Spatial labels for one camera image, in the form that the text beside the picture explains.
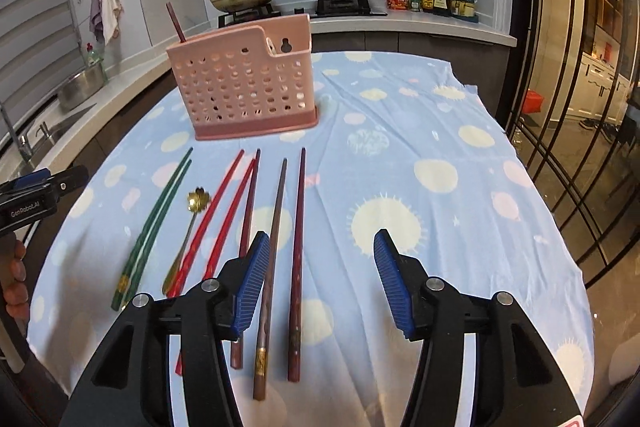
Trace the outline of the person's left hand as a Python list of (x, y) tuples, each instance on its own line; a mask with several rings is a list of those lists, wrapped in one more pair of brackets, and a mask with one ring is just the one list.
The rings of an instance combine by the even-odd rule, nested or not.
[(29, 295), (26, 286), (26, 267), (24, 257), (26, 248), (14, 235), (3, 237), (6, 246), (10, 247), (11, 260), (9, 271), (10, 283), (2, 286), (3, 298), (6, 300), (6, 312), (16, 321), (27, 322), (29, 320)]

